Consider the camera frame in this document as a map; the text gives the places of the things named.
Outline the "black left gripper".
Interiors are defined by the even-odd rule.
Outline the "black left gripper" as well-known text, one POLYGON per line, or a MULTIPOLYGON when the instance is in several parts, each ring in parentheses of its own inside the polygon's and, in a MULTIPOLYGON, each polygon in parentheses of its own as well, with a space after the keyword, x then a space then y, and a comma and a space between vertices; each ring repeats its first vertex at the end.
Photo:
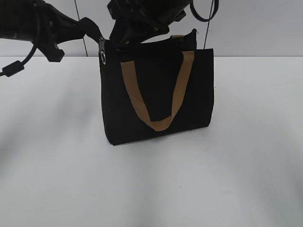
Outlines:
POLYGON ((41 53, 49 62, 60 62, 65 53, 57 44, 81 39, 82 29, 96 43, 104 41, 94 21, 88 17, 76 21, 44 0, 0 2, 0 37, 33 42, 38 36, 41 53))

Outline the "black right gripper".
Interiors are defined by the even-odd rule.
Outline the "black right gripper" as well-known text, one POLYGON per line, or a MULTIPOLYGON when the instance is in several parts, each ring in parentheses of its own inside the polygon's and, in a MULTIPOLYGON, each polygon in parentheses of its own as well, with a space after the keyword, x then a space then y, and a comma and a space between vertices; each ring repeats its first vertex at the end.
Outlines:
POLYGON ((109 40, 121 47, 141 43, 147 32, 168 33, 188 5, 188 0, 111 0, 107 9, 115 24, 109 40))

